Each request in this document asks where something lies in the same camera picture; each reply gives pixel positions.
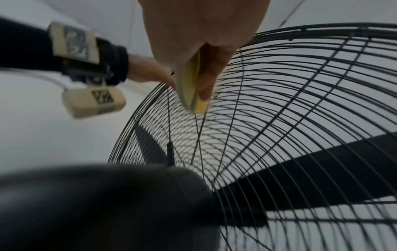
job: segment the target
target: yellow sponge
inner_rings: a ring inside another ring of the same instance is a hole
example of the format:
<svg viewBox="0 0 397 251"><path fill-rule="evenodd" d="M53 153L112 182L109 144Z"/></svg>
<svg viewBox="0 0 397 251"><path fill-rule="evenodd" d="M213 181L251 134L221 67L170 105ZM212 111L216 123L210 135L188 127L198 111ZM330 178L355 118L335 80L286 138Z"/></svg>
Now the yellow sponge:
<svg viewBox="0 0 397 251"><path fill-rule="evenodd" d="M197 76L200 70L200 51L188 62L176 67L175 88L182 105L191 112L204 113L208 101L202 101L196 91Z"/></svg>

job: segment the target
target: wire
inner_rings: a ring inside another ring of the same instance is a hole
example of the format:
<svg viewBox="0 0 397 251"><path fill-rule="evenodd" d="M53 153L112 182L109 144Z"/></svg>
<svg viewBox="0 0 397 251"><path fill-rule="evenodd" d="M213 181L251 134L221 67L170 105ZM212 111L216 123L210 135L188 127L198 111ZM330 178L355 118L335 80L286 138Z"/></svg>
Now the wire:
<svg viewBox="0 0 397 251"><path fill-rule="evenodd" d="M9 68L1 68L0 67L0 72L15 73L15 74L16 73L20 73L20 74L24 74L24 75L27 75L27 76L31 76L31 77L33 77L35 79L41 79L41 80L53 83L54 85L62 88L63 90L67 90L68 89L67 86L64 83L62 83L61 81L58 81L56 79L53 79L53 78L50 78L50 77L47 77L47 76L43 76L43 75L40 75L40 74L35 74L35 73L29 72L29 71L26 71L26 70L9 69Z"/></svg>

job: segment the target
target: metal wire grill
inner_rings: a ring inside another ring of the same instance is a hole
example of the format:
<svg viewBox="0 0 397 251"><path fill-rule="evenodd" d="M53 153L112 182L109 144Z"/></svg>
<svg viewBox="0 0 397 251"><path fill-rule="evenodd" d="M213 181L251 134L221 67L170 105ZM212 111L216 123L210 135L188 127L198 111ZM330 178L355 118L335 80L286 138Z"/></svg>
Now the metal wire grill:
<svg viewBox="0 0 397 251"><path fill-rule="evenodd" d="M392 196L373 197L371 184L333 155L334 173L349 177L365 200L330 206L326 196L319 196L322 207L307 203L301 209L266 211L268 227L223 227L220 249L395 250L397 176L379 173L374 163L389 161L394 174L396 82L397 25L327 24L259 33L219 77L206 114L187 112L177 94L160 84L132 115L109 161L145 163L134 134L139 124L164 151L170 139L175 164L199 173L217 191L259 170L283 168L288 160L342 145L357 158L357 167L383 182ZM385 146L368 140L379 135L391 141ZM369 144L366 154L347 145L359 140ZM379 159L371 159L374 152L381 153ZM276 173L273 179L282 190L290 186L297 191L304 191L303 185L319 189L321 183L332 182L332 192L345 194L341 181L320 163L298 163L305 184L294 179L283 183ZM319 182L310 177L308 168L320 170L325 178ZM255 193L263 193L265 183L262 189Z"/></svg>

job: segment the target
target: white wall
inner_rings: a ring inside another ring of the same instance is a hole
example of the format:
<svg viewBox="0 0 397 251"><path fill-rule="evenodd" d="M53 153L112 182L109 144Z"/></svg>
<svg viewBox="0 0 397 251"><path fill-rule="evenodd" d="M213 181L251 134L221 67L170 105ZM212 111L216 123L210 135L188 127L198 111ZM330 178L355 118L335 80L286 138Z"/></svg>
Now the white wall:
<svg viewBox="0 0 397 251"><path fill-rule="evenodd" d="M1 0L0 15L43 29L54 20L87 28L33 0ZM82 87L56 73L38 74L70 88ZM127 99L122 111L73 120L62 106L59 87L30 76L0 73L0 170L107 161L121 130L145 97L120 88Z"/></svg>

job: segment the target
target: fan guard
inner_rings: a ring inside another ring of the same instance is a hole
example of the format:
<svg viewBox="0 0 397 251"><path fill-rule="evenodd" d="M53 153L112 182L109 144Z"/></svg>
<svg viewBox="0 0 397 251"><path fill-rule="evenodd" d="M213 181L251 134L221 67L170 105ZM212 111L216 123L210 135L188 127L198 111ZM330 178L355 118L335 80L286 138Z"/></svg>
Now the fan guard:
<svg viewBox="0 0 397 251"><path fill-rule="evenodd" d="M173 150L176 166L232 198L221 206L232 220L239 198L268 201L256 205L268 225L222 227L221 250L395 250L396 83L397 25L259 33L219 77L206 114L186 111L159 84L109 162L146 163L140 128Z"/></svg>

